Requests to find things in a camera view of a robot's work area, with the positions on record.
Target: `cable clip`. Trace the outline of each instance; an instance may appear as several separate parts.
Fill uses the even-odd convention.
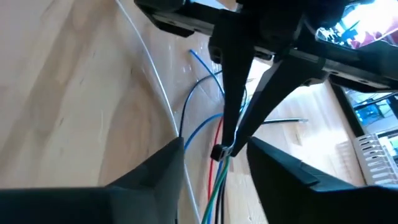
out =
[[[215,161],[219,162],[224,160],[231,153],[232,153],[232,147],[226,147],[221,144],[217,144],[211,150],[210,157]]]

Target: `wooden floor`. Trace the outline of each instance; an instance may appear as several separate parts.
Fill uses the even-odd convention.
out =
[[[189,89],[207,75],[188,49],[214,71],[221,69],[210,62],[208,37],[161,32],[133,1],[122,2],[179,122]],[[1,1],[0,30],[1,188],[104,185],[174,137],[155,71],[113,0]],[[214,81],[202,84],[188,107],[183,136],[222,106]],[[309,122],[270,124],[256,136],[329,174],[364,184],[352,133],[327,83],[299,88],[269,116],[291,117]],[[208,176],[202,167],[209,164],[215,126],[204,128],[186,155],[201,214]],[[245,153],[232,161],[226,193],[228,223],[266,222]],[[180,206],[182,223],[194,223],[185,191]]]

